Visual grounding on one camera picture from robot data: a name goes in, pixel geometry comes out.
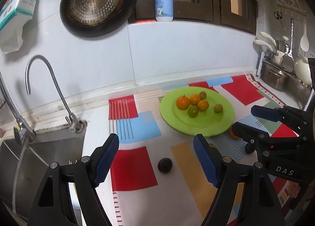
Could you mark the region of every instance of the colorful patterned tablecloth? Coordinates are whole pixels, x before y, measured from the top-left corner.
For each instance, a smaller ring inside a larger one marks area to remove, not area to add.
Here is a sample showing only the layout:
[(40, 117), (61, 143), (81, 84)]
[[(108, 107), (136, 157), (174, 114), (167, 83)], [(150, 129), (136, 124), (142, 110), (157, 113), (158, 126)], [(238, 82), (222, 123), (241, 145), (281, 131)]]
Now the colorful patterned tablecloth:
[[(119, 136), (119, 151), (111, 166), (114, 206), (119, 226), (199, 226), (216, 193), (208, 183), (193, 150), (193, 136), (171, 128), (161, 117), (160, 102), (169, 91), (182, 86), (200, 86), (223, 95), (235, 110), (235, 121), (259, 128), (274, 137), (291, 137), (295, 133), (281, 123), (251, 115), (253, 105), (268, 108), (284, 103), (270, 93), (252, 75), (224, 77), (189, 85), (169, 86), (146, 93), (109, 100), (109, 127)], [(247, 155), (242, 139), (229, 133), (207, 138), (223, 156), (238, 163), (252, 165), (256, 153)], [(173, 168), (159, 172), (162, 158), (170, 158)], [(270, 176), (284, 214), (289, 200), (284, 179)], [(239, 184), (228, 221), (235, 224), (243, 192)]]

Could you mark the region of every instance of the tissue package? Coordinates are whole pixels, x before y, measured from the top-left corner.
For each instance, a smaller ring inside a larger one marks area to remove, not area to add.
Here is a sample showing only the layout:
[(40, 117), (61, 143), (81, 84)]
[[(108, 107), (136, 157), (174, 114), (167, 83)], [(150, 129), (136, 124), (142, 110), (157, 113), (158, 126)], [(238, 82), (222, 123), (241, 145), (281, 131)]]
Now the tissue package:
[(24, 24), (33, 18), (36, 0), (7, 0), (0, 11), (0, 49), (3, 53), (21, 47)]

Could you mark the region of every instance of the bottle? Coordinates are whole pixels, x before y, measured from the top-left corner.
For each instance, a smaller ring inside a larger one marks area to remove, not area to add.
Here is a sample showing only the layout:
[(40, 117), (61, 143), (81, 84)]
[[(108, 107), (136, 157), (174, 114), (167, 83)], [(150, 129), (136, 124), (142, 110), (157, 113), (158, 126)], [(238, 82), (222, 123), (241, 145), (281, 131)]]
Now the bottle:
[(155, 18), (158, 22), (170, 22), (173, 20), (173, 0), (154, 0)]

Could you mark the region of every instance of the faucet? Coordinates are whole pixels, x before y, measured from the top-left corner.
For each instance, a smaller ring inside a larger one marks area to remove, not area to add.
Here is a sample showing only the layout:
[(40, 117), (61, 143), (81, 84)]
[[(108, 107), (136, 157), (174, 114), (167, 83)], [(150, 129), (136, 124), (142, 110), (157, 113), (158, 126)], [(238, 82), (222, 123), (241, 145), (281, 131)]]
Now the faucet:
[(1, 72), (0, 72), (0, 90), (19, 126), (19, 130), (16, 127), (13, 127), (15, 141), (19, 145), (22, 145), (26, 139), (29, 139), (29, 141), (32, 141), (35, 138), (36, 133), (32, 130), (32, 128), (29, 126), (26, 120), (20, 115), (20, 113), (16, 109), (7, 91), (7, 87), (4, 84), (4, 80), (2, 78)]
[(60, 90), (60, 87), (58, 85), (58, 82), (56, 80), (56, 77), (55, 77), (55, 74), (54, 74), (54, 71), (53, 71), (53, 68), (51, 67), (49, 61), (42, 55), (35, 55), (34, 57), (32, 57), (30, 59), (30, 61), (28, 62), (27, 66), (26, 66), (26, 71), (25, 71), (25, 84), (26, 84), (26, 91), (27, 91), (27, 94), (30, 95), (31, 94), (31, 85), (30, 85), (30, 68), (31, 68), (31, 65), (33, 63), (34, 60), (36, 59), (40, 59), (42, 60), (43, 62), (46, 63), (49, 71), (50, 71), (50, 74), (51, 74), (51, 77), (53, 79), (53, 82), (55, 84), (55, 87), (57, 88), (57, 91), (58, 91), (58, 94), (64, 104), (64, 106), (66, 107), (66, 110), (68, 111), (69, 113), (69, 116), (66, 116), (66, 121), (68, 122), (68, 124), (70, 125), (70, 130), (72, 132), (75, 132), (75, 133), (80, 133), (83, 128), (84, 128), (84, 125), (78, 120), (78, 118), (76, 117), (76, 115), (74, 113), (71, 112), (68, 104), (66, 103), (66, 100)]

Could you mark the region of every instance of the green fruit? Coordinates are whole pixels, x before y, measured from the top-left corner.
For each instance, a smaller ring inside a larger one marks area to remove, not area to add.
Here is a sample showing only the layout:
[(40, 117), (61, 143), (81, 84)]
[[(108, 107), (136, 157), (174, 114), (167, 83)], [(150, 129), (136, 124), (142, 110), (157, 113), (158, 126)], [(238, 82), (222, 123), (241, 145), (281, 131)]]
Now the green fruit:
[(200, 97), (201, 100), (204, 100), (204, 99), (207, 98), (207, 93), (202, 91), (202, 92), (199, 93), (199, 97)]
[(188, 110), (188, 116), (190, 116), (190, 117), (196, 117), (196, 116), (198, 116), (198, 114), (199, 114), (199, 111), (196, 107), (191, 107)]
[(216, 104), (214, 106), (214, 110), (215, 110), (216, 113), (220, 113), (220, 112), (223, 111), (223, 106), (221, 104)]

